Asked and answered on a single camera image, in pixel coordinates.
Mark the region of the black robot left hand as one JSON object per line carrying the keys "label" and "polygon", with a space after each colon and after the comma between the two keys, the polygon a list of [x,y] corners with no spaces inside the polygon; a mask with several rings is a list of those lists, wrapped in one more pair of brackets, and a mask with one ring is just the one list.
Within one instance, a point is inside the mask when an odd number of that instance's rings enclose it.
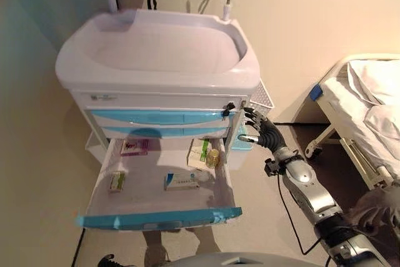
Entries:
{"label": "black robot left hand", "polygon": [[123,267],[122,264],[114,260],[113,254],[103,256],[97,264],[98,267]]}

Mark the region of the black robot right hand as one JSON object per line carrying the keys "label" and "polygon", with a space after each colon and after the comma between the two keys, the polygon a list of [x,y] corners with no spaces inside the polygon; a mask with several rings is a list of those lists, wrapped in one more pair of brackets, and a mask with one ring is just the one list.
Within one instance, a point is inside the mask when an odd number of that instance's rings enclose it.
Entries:
{"label": "black robot right hand", "polygon": [[244,112],[245,117],[248,118],[245,125],[253,127],[259,135],[240,134],[237,137],[238,140],[260,145],[269,149],[272,153],[287,146],[281,132],[267,117],[250,107],[245,107]]}

